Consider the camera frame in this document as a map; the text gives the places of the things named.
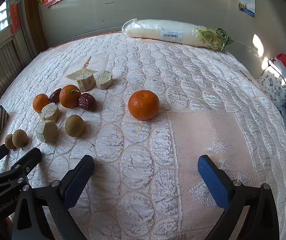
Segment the wrapped white daikon radish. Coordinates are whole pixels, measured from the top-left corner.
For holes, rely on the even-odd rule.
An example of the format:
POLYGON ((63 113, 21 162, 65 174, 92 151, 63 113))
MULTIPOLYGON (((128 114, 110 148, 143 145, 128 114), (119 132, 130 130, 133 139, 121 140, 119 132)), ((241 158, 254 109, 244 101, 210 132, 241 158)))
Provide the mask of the wrapped white daikon radish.
POLYGON ((124 23, 122 32, 129 37, 173 42, 214 51, 225 51, 226 47, 234 42, 224 29, 170 20, 134 18, 124 23))

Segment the small tangerine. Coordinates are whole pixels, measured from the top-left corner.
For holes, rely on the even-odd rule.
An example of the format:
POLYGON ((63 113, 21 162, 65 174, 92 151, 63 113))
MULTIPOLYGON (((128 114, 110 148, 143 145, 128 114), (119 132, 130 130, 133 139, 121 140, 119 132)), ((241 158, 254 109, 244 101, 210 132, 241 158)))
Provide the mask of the small tangerine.
POLYGON ((46 94, 38 94, 33 100, 33 109, 35 112, 41 113, 42 109, 49 103, 49 97, 46 94))

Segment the beige paper tag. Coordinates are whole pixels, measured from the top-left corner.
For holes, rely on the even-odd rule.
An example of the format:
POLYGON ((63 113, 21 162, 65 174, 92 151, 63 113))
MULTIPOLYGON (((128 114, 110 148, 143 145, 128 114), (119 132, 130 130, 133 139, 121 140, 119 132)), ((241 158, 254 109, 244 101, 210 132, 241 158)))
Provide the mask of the beige paper tag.
POLYGON ((67 70, 66 78, 69 80, 76 80, 79 75, 86 73, 97 73, 97 70, 90 69, 89 63, 91 61, 91 56, 82 56, 74 60, 67 70))

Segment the tangerine with stem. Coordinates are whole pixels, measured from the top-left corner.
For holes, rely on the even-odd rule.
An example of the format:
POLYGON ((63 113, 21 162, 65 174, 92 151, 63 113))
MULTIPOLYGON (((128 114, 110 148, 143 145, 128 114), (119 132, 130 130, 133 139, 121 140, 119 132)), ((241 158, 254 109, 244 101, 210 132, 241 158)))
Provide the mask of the tangerine with stem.
POLYGON ((63 107, 72 109, 78 106, 81 92, 75 85, 67 85, 62 88, 59 94, 59 101, 63 107))

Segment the red paper couplet strip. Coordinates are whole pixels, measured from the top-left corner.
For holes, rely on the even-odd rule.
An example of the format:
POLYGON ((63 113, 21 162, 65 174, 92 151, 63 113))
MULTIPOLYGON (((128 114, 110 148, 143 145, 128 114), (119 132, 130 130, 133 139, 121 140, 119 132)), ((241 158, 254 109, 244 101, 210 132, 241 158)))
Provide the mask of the red paper couplet strip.
POLYGON ((15 34, 17 33, 20 28, 20 17, 18 13, 18 6, 16 3, 13 3, 10 5, 10 22, 11 22, 11 33, 15 34))

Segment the large brown longan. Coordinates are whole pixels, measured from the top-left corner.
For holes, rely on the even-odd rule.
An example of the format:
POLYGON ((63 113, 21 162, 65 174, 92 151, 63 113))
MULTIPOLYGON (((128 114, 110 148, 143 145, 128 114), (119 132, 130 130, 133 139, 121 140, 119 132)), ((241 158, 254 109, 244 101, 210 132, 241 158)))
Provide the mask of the large brown longan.
POLYGON ((70 137, 79 137, 84 132, 84 128, 85 123, 80 116, 74 114, 67 118, 65 123, 65 132, 70 137))

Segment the large orange tangerine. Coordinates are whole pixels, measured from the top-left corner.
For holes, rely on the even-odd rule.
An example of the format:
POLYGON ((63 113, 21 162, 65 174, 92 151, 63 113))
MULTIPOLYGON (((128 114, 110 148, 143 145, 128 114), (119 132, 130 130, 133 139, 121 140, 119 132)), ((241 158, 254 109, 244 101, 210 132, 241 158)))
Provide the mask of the large orange tangerine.
POLYGON ((159 107, 158 96, 150 90, 139 90, 133 93, 128 101, 131 116, 141 121, 153 119, 158 114, 159 107))

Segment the floral pillow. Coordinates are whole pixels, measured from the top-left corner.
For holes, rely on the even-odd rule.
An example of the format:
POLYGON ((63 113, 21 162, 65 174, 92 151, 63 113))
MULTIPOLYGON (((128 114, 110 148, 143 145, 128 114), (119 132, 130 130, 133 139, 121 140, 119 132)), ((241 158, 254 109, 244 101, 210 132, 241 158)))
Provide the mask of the floral pillow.
POLYGON ((272 102, 286 102, 286 67, 281 61, 268 60, 268 65, 256 81, 272 102))

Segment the dark red jujube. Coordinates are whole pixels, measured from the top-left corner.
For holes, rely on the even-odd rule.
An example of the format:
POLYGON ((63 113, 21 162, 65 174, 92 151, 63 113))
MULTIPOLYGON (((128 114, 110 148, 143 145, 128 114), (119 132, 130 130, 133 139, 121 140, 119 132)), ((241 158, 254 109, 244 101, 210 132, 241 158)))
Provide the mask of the dark red jujube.
POLYGON ((61 88, 55 90, 49 97, 49 102, 50 103, 59 103, 60 101, 60 92, 61 92, 61 88))
POLYGON ((97 101, 91 94, 83 93, 78 100, 78 106, 84 110, 92 112, 95 111, 97 107, 97 101))

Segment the small brown longan far left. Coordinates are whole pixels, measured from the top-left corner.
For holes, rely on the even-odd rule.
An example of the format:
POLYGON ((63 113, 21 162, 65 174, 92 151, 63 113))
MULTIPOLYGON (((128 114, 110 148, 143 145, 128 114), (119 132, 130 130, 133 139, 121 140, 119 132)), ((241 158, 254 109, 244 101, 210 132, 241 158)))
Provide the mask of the small brown longan far left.
POLYGON ((4 140, 5 146, 7 147, 7 149, 10 149, 10 150, 14 150, 16 148, 16 146, 14 145, 12 141, 12 136, 13 136, 12 134, 8 134, 4 140))

